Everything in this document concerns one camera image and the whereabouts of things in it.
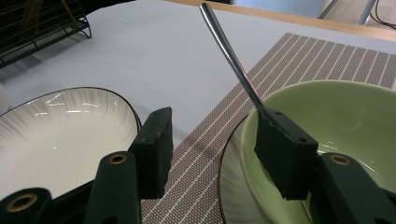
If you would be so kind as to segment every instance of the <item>woven placemat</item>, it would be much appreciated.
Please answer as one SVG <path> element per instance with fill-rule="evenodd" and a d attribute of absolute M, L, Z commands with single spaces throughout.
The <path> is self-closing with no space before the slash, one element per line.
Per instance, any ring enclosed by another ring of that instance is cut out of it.
<path fill-rule="evenodd" d="M 261 97 L 298 82 L 342 79 L 391 89 L 396 55 L 285 34 L 248 73 Z M 165 196 L 143 201 L 144 223 L 222 223 L 218 171 L 221 152 L 253 108 L 240 84 L 174 151 Z"/>

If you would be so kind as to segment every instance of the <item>dish rack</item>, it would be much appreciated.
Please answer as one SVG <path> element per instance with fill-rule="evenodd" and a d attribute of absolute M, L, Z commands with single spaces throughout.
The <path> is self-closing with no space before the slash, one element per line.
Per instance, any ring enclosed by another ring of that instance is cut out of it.
<path fill-rule="evenodd" d="M 92 36 L 78 0 L 0 0 L 0 68 L 76 33 Z"/>

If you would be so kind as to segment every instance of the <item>green bowl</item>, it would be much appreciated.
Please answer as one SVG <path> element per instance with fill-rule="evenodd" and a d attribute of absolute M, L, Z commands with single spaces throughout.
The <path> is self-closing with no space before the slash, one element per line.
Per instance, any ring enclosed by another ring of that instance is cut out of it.
<path fill-rule="evenodd" d="M 270 94 L 264 104 L 279 110 L 319 142 L 318 153 L 337 152 L 359 161 L 383 188 L 396 192 L 396 92 L 378 86 L 322 80 Z M 309 223 L 301 202 L 280 196 L 253 151 L 256 110 L 242 132 L 241 157 L 247 186 L 273 223 Z"/>

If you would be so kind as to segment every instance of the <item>white plate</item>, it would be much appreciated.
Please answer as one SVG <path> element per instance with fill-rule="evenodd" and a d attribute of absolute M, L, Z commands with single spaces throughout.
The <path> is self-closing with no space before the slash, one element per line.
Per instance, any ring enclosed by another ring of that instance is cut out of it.
<path fill-rule="evenodd" d="M 115 92 L 57 91 L 0 117 L 0 200 L 26 188 L 56 198 L 94 179 L 99 161 L 127 150 L 140 128 L 132 107 Z"/>
<path fill-rule="evenodd" d="M 250 194 L 241 164 L 241 134 L 244 121 L 228 140 L 219 167 L 219 201 L 225 222 L 262 224 L 269 223 Z"/>

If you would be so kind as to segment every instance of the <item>gripper screw hole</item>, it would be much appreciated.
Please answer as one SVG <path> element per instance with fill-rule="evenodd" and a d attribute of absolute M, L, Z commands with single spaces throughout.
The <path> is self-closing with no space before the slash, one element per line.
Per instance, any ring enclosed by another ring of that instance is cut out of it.
<path fill-rule="evenodd" d="M 349 165 L 350 160 L 342 155 L 331 155 L 330 159 L 332 159 L 333 162 L 340 164 L 340 165 Z"/>
<path fill-rule="evenodd" d="M 37 195 L 34 193 L 27 193 L 20 195 L 13 199 L 11 202 L 7 204 L 6 210 L 8 212 L 19 212 L 28 207 L 37 201 Z"/>
<path fill-rule="evenodd" d="M 126 159 L 127 159 L 127 156 L 122 155 L 122 154 L 117 154 L 117 155 L 110 157 L 110 159 L 108 159 L 108 162 L 110 162 L 111 164 L 120 164 L 120 163 L 125 162 Z"/>

